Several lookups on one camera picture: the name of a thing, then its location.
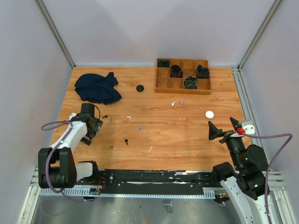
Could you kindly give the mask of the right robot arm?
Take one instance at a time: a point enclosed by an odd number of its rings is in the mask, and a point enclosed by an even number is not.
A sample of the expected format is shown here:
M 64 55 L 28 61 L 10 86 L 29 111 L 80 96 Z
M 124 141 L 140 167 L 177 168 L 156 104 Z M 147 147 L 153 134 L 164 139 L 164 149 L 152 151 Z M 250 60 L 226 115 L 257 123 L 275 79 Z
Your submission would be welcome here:
M 269 185 L 263 174 L 268 168 L 264 149 L 251 144 L 245 147 L 242 138 L 254 135 L 251 120 L 238 121 L 230 118 L 233 130 L 223 131 L 208 122 L 209 140 L 219 138 L 226 144 L 232 163 L 224 162 L 213 167 L 212 182 L 228 193 L 238 217 L 243 224 L 273 224 L 270 213 Z

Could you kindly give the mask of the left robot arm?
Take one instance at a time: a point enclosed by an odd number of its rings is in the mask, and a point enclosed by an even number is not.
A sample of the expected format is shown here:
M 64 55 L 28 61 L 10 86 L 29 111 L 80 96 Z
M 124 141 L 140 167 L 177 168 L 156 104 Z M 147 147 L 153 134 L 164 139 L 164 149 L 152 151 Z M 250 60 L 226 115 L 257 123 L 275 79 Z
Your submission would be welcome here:
M 38 152 L 38 183 L 42 189 L 73 188 L 75 183 L 84 179 L 91 185 L 100 180 L 100 173 L 95 161 L 74 162 L 73 153 L 79 144 L 91 144 L 103 121 L 89 113 L 72 113 L 67 121 L 63 135 L 50 147 Z

